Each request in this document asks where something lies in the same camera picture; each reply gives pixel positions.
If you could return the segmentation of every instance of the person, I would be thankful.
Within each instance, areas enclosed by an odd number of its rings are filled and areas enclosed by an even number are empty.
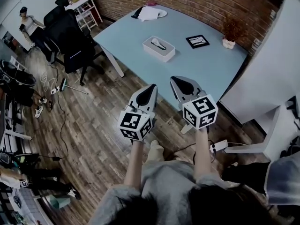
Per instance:
[[[57,169],[30,169],[25,174],[19,174],[13,169],[8,169],[0,166],[0,182],[11,188],[21,188],[21,182],[26,181],[29,189],[36,190],[54,190],[65,192],[69,196],[81,199],[79,192],[75,187],[69,184],[59,182],[61,170]],[[53,177],[55,180],[46,180],[42,178]]]
[[[276,205],[278,214],[292,215],[293,224],[300,222],[300,139],[296,137],[280,159],[271,163],[230,165],[222,179],[245,184],[267,197],[268,204]]]
[[[23,106],[33,108],[35,110],[36,118],[39,118],[44,109],[42,104],[45,104],[52,109],[52,102],[50,100],[42,97],[37,91],[28,86],[18,85],[14,80],[10,83],[0,81],[0,98],[3,98],[4,93],[6,93],[13,101]],[[39,105],[37,105],[32,98],[37,99]]]
[[[37,21],[34,16],[27,15],[26,7],[22,7],[20,10],[20,17],[22,18],[20,31],[30,43],[30,46],[39,47],[46,56],[47,61],[53,64],[58,48],[53,41],[47,37],[46,32],[44,31],[45,26]]]
[[[124,184],[108,189],[89,225],[272,224],[250,191],[212,172],[207,129],[195,136],[195,165],[164,161],[153,141],[142,166],[143,143],[133,141]]]

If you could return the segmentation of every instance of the mop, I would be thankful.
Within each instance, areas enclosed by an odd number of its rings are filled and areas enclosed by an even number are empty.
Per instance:
[[[88,94],[87,92],[85,91],[81,91],[79,89],[76,89],[76,88],[72,88],[70,86],[67,85],[67,79],[66,78],[63,78],[62,81],[61,81],[61,84],[60,84],[60,91],[63,91],[65,88],[71,88],[73,90],[76,90],[76,91],[79,91],[79,92],[82,92],[82,93],[85,93],[85,94]]]

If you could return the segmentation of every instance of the potted plant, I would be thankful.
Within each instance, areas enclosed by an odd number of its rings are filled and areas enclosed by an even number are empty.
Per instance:
[[[223,46],[229,49],[233,49],[235,41],[247,34],[243,22],[228,15],[223,21],[222,32],[224,33]]]

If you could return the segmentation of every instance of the white pot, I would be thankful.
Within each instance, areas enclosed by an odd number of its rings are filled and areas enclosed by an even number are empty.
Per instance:
[[[225,48],[233,49],[235,42],[228,41],[226,38],[223,39],[223,46]]]

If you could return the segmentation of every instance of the power strip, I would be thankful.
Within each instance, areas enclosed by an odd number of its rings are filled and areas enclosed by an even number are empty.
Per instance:
[[[228,147],[228,142],[227,140],[223,140],[223,141],[220,141],[218,143],[215,143],[213,145],[210,146],[210,151],[211,153],[214,153],[214,152],[217,152],[217,151],[220,151],[222,149],[225,149]]]
[[[51,90],[51,95],[53,95],[53,94],[55,94],[55,93],[57,93],[57,92],[59,92],[59,91],[60,91],[60,88],[59,88],[59,87],[53,88],[53,89]]]

